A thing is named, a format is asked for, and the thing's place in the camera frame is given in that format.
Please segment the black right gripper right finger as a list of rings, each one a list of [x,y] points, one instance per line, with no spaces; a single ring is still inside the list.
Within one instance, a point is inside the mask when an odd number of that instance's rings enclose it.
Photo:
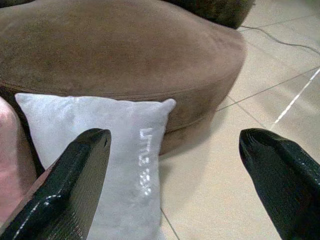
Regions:
[[[262,128],[243,129],[239,154],[283,240],[320,238],[320,165],[296,142]]]

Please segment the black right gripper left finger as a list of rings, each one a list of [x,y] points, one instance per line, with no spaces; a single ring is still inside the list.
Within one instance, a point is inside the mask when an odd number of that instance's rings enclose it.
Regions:
[[[2,240],[85,240],[108,167],[111,132],[77,136],[33,184],[0,228]]]

